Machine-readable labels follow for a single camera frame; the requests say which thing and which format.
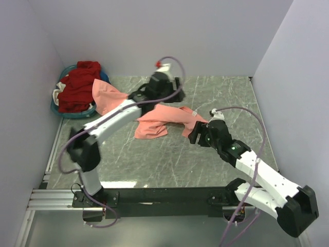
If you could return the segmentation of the pink t shirt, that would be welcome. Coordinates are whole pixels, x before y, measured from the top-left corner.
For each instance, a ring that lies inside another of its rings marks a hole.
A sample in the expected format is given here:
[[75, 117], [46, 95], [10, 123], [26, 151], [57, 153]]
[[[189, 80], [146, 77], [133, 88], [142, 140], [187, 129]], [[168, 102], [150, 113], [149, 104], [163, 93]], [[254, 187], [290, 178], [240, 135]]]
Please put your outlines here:
[[[128, 94], [122, 93], [114, 86], [100, 79], [93, 82], [92, 94], [96, 103], [96, 111], [100, 115], [105, 115], [115, 109]], [[137, 139], [155, 139], [168, 134], [166, 124], [175, 123], [185, 126], [182, 131], [183, 137], [188, 137], [197, 121], [207, 122], [196, 111], [188, 107], [170, 107], [157, 104], [155, 109], [137, 119], [139, 122], [135, 131]]]

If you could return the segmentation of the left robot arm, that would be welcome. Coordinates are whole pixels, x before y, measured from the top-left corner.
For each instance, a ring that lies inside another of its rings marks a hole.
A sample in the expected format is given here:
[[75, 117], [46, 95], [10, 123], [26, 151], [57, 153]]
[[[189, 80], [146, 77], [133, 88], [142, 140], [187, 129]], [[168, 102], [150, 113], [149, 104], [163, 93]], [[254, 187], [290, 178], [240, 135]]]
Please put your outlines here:
[[121, 104], [82, 129], [72, 129], [66, 151], [75, 163], [82, 183], [82, 191], [94, 202], [106, 203], [97, 166], [101, 161], [100, 145], [131, 121], [155, 109], [160, 102], [182, 102], [185, 93], [178, 77], [155, 72], [149, 82], [130, 93]]

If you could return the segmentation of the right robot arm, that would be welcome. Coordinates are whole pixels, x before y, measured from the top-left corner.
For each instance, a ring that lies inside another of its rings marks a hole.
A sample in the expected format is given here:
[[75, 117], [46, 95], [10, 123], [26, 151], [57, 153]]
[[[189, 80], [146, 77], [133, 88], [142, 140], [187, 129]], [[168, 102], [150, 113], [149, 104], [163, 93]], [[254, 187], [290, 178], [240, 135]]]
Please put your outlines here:
[[197, 121], [188, 139], [191, 144], [215, 149], [223, 161], [255, 178], [258, 188], [240, 181], [233, 191], [235, 196], [274, 217], [288, 235], [299, 237], [319, 217], [314, 190], [291, 182], [264, 161], [257, 161], [250, 147], [232, 138], [223, 120]]

